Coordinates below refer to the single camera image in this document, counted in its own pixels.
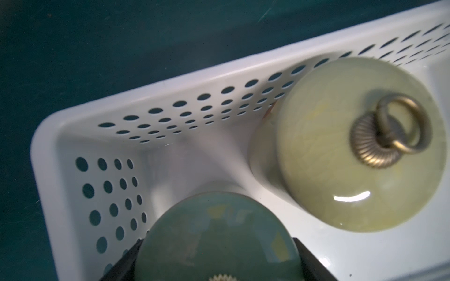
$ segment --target pale green ceramic knob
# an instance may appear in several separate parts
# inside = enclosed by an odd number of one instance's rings
[[[432,138],[420,153],[377,169],[355,156],[350,132],[356,119],[375,112],[390,94],[422,105]],[[295,201],[322,221],[379,231],[413,217],[435,193],[446,162],[443,121],[424,85],[404,70],[370,58],[340,59],[303,77],[279,106],[275,146],[281,174]],[[389,103],[388,112],[403,127],[405,143],[414,145],[425,132],[404,104]]]
[[[238,281],[303,280],[297,248],[282,223],[255,200],[230,192],[202,193],[170,208],[148,233],[135,264],[135,281],[225,275]]]

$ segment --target green background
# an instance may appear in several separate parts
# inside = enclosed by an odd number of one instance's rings
[[[29,147],[49,114],[430,0],[1,0],[0,281],[56,280]]]

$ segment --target white plastic basket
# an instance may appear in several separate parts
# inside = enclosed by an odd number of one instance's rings
[[[97,281],[167,209],[213,180],[245,188],[339,280],[389,280],[449,262],[448,168],[411,220],[352,233],[283,201],[247,164],[249,138],[269,105],[316,65],[346,55],[410,71],[450,132],[449,33],[450,1],[440,1],[52,114],[33,137],[31,160],[58,277]]]

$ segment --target teal ceramic knob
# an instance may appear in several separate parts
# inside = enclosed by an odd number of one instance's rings
[[[283,224],[250,197],[206,192],[170,208],[145,238],[135,281],[300,281]]]

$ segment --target ring handle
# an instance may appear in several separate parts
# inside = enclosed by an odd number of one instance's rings
[[[420,128],[420,138],[416,145],[412,146],[403,142],[393,130],[389,122],[388,104],[398,102],[405,105],[417,119]],[[389,94],[380,99],[377,104],[377,125],[383,136],[393,147],[403,153],[415,154],[425,150],[431,142],[432,128],[428,114],[422,105],[414,98],[405,94]]]

